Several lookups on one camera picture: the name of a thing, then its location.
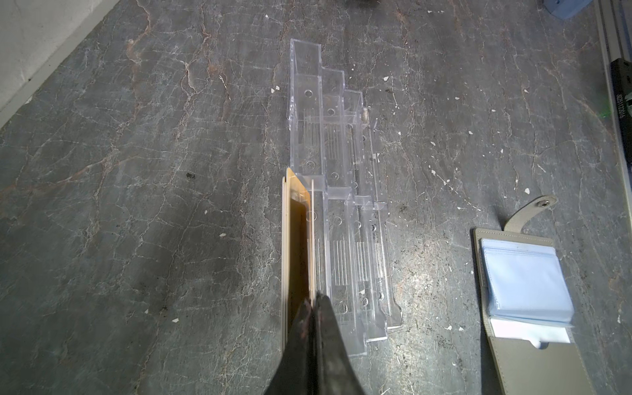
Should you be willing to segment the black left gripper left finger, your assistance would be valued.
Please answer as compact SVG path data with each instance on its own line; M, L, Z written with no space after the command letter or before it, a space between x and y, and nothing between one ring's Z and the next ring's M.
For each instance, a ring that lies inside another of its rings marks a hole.
M281 361L265 394L314 393L314 315L305 300L291 325Z

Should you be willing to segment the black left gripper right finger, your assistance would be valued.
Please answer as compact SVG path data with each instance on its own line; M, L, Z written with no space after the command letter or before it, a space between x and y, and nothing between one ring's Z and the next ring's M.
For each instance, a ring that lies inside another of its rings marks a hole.
M316 394L365 394L352 368L331 300L321 293L314 301Z

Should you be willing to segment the orange credit card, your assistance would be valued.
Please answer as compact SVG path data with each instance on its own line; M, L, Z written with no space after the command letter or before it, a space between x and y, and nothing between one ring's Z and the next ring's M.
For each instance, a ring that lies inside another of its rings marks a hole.
M288 330L291 324L290 319L290 211L291 211L291 168L286 169L286 174L282 180L282 214L281 214L281 319L282 319L282 344L281 350L284 352L288 339Z
M315 298L312 196L301 178L291 171L289 324L294 320L301 304Z

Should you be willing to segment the clear acrylic organizer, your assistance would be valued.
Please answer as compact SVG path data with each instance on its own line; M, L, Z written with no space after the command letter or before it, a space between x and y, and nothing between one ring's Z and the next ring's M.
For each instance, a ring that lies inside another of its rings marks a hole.
M403 324L388 253L380 134L361 92L325 67L319 44L290 42L286 203L304 205L309 287L332 302L349 356Z

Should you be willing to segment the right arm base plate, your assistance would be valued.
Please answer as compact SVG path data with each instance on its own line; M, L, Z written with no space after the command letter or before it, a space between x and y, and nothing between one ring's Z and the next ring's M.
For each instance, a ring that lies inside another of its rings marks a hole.
M625 161L631 167L631 62L612 61L611 76Z

